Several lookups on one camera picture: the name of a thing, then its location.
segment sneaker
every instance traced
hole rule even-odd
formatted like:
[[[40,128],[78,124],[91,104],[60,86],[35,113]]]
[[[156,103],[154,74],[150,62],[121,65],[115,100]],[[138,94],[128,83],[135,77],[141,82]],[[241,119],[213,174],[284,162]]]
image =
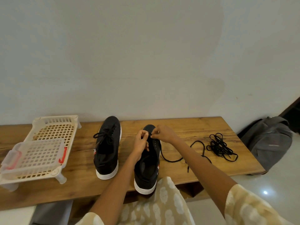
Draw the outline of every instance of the sneaker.
[[[96,175],[107,180],[118,172],[118,148],[122,136],[120,121],[110,116],[103,122],[99,132],[93,137],[97,139],[94,148],[94,164]]]
[[[159,170],[161,144],[159,140],[150,137],[154,128],[154,125],[146,125],[145,128],[143,128],[149,132],[147,139],[149,151],[144,150],[142,152],[141,159],[134,167],[134,188],[139,193],[145,195],[154,191]]]

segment wooden table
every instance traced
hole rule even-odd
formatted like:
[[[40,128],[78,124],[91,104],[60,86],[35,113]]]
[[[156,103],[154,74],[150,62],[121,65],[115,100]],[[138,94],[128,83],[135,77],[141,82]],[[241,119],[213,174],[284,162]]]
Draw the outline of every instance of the wooden table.
[[[96,141],[93,135],[98,132],[101,124],[102,122],[81,123],[82,128],[77,130],[67,166],[62,170],[67,178],[65,184],[61,185],[55,178],[51,178],[20,183],[14,192],[0,187],[0,210],[100,195],[111,181],[98,179],[93,163],[93,148]],[[264,171],[222,117],[121,121],[122,138],[118,155],[120,168],[132,150],[134,136],[147,124],[170,126],[188,145],[195,140],[201,140],[207,145],[210,142],[210,134],[222,133],[228,147],[239,157],[236,162],[228,162],[210,151],[205,151],[205,155],[216,167],[228,175]],[[31,127],[31,125],[0,126],[0,161],[16,143],[25,139]],[[193,148],[202,153],[201,144],[195,144]],[[162,150],[165,158],[169,160],[181,158],[170,144],[162,143]],[[191,170],[187,173],[187,164],[184,160],[169,163],[161,158],[158,179],[166,176],[170,176],[176,185],[198,181]],[[133,179],[134,175],[128,191],[134,190]]]

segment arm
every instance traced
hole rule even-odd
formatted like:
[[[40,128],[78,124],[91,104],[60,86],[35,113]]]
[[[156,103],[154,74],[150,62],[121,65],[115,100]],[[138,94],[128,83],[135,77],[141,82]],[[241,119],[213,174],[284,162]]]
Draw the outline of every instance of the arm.
[[[121,170],[106,187],[95,202],[90,212],[100,216],[105,225],[115,225],[123,207],[125,194],[134,170],[134,165],[141,158],[144,149],[148,149],[148,132],[140,130],[134,140],[133,151]]]
[[[228,192],[237,183],[190,148],[171,128],[157,126],[151,138],[170,143],[177,149],[224,216]]]

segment red handle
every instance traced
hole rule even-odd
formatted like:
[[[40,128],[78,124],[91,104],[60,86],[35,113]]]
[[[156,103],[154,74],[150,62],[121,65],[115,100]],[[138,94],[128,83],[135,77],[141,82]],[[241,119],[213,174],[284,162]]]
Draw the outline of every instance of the red handle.
[[[15,168],[15,166],[17,165],[19,159],[21,158],[22,153],[20,151],[17,151],[17,152],[18,152],[18,157],[17,157],[16,161],[13,163],[13,165],[7,167],[6,168],[7,170],[13,170]]]
[[[64,150],[64,155],[62,156],[62,159],[58,159],[58,162],[59,163],[63,163],[64,162],[64,160],[65,160],[65,157],[66,157],[66,153],[67,153],[67,147],[65,147],[65,150]]]

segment backpack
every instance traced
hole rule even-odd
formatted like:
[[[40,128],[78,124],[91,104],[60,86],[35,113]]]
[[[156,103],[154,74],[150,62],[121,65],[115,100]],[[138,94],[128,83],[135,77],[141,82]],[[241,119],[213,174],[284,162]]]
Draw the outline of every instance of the backpack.
[[[293,133],[282,117],[259,119],[238,137],[266,171],[269,171],[287,152],[292,144]]]

